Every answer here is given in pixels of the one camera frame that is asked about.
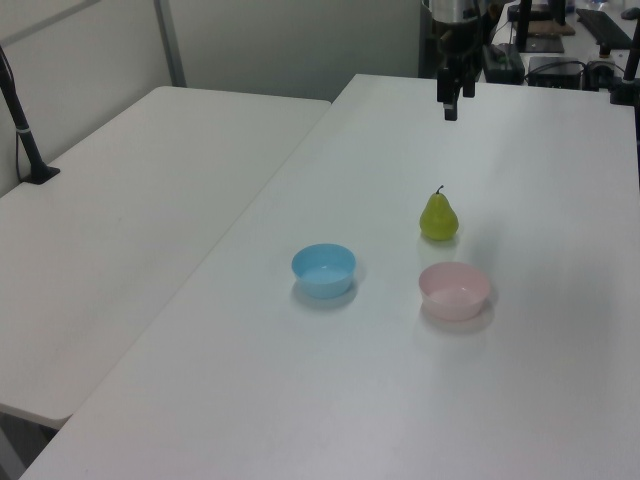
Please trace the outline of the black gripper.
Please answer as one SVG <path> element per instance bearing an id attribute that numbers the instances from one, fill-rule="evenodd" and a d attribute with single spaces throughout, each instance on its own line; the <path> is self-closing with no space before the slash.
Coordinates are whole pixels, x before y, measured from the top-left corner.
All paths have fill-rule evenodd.
<path id="1" fill-rule="evenodd" d="M 437 101 L 443 105 L 446 121 L 458 118 L 457 80 L 451 70 L 459 67 L 460 77 L 469 75 L 462 83 L 463 96 L 475 96 L 475 85 L 481 71 L 482 31 L 482 21 L 478 18 L 461 23 L 433 23 L 436 47 L 441 57 L 437 67 Z"/>

